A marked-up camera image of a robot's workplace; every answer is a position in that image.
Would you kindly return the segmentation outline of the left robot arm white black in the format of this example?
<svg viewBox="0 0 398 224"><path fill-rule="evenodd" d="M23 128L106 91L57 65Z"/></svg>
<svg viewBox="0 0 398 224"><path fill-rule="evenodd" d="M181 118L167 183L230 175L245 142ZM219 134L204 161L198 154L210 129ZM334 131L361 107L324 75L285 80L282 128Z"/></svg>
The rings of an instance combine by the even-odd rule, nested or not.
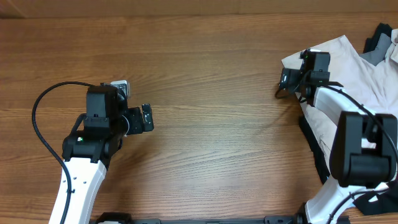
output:
<svg viewBox="0 0 398 224"><path fill-rule="evenodd" d="M79 115L63 140L66 169L50 223L89 223L96 194L123 138L154 129L149 104L130 108L129 82L102 83L86 93L86 112Z"/></svg>

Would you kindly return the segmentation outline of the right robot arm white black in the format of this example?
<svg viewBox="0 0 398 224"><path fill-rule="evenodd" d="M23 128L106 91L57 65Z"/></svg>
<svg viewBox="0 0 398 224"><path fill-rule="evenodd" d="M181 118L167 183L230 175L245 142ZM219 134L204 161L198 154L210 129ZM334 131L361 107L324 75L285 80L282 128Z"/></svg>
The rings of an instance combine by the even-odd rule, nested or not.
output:
<svg viewBox="0 0 398 224"><path fill-rule="evenodd" d="M330 176L293 223L348 223L340 215L357 199L391 191L397 182L397 118L369 111L338 82L329 80L330 54L307 49L301 67L283 68L278 92L323 112L337 126L330 153Z"/></svg>

